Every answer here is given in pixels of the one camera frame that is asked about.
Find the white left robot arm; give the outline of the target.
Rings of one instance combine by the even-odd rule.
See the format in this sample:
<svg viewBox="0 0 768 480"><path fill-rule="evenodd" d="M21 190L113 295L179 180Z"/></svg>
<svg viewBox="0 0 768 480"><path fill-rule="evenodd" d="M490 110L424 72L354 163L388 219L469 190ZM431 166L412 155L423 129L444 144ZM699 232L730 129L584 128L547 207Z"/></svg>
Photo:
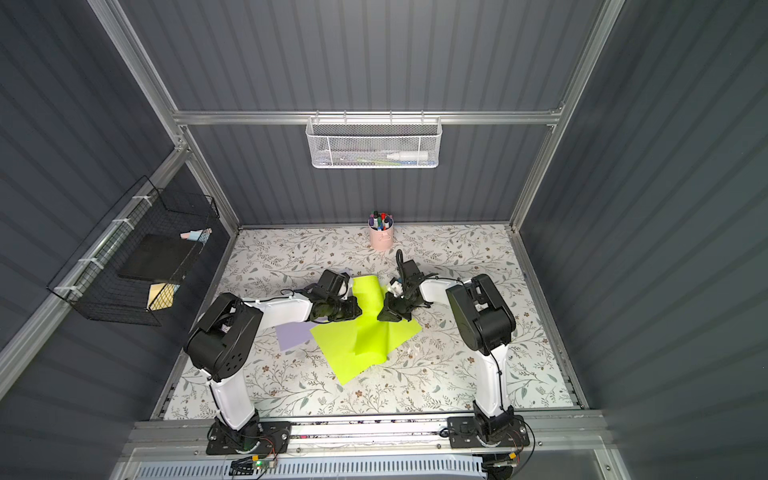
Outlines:
<svg viewBox="0 0 768 480"><path fill-rule="evenodd" d="M257 420L241 373L260 329L298 323L333 323L362 315L351 277L325 270L317 282L268 299L218 295L192 328L184 351L207 378L218 419L240 433Z"/></svg>

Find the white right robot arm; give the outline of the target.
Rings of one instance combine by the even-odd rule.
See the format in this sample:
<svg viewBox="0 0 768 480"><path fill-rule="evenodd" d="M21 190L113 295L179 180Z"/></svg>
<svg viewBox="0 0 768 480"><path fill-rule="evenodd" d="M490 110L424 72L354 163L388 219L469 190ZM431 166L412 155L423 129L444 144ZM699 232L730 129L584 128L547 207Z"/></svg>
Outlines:
<svg viewBox="0 0 768 480"><path fill-rule="evenodd" d="M380 321L411 320L414 310L447 305L465 346L473 353L476 432L489 438L513 425L514 407L508 399L506 356L516 320L492 279L480 274L470 280L422 273L390 280Z"/></svg>

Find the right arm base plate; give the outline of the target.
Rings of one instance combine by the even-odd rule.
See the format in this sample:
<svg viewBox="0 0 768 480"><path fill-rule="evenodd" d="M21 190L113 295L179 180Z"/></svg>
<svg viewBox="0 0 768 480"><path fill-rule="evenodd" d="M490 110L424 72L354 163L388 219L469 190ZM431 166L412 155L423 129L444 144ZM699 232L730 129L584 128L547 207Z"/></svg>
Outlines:
<svg viewBox="0 0 768 480"><path fill-rule="evenodd" d="M452 449L507 448L521 450L531 445L530 430L520 416L513 416L490 433L473 416L452 416L447 419L443 435Z"/></svg>

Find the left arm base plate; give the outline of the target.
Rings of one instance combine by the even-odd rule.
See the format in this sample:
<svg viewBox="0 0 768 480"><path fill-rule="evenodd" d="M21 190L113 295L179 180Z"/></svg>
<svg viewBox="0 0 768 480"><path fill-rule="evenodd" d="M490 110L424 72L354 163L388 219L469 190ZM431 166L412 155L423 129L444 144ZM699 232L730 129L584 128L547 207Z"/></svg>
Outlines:
<svg viewBox="0 0 768 480"><path fill-rule="evenodd" d="M287 451L291 430L292 423L283 421L251 421L241 430L234 430L215 418L206 435L206 454L282 454Z"/></svg>

